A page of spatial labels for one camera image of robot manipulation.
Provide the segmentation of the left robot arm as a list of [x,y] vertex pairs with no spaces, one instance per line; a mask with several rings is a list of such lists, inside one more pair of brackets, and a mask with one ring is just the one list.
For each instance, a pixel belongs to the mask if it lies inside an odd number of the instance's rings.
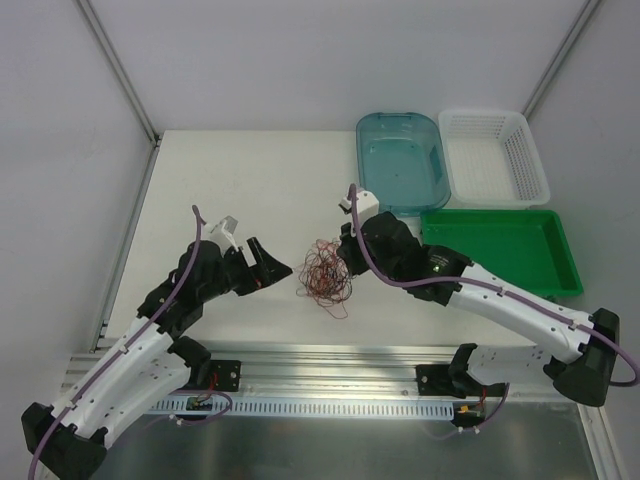
[[211,355],[185,334],[202,317],[205,304],[228,293],[252,294],[292,273],[256,238],[248,246],[254,264],[247,263],[241,248],[192,242],[102,358],[57,401],[34,402],[23,412],[32,455],[29,478],[38,465],[60,479],[90,478],[108,450],[153,405],[184,386],[207,386]]

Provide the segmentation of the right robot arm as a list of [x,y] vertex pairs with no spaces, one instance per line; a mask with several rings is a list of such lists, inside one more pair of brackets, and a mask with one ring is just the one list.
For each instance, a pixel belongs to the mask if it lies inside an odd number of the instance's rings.
[[615,313],[566,309],[529,293],[455,250],[421,244],[389,212],[344,212],[349,220],[340,229],[338,256],[350,275],[370,271],[417,300],[478,315],[531,343],[463,343],[449,364],[427,368],[426,389],[466,398],[504,393],[510,383],[541,383],[576,403],[604,405],[622,355]]

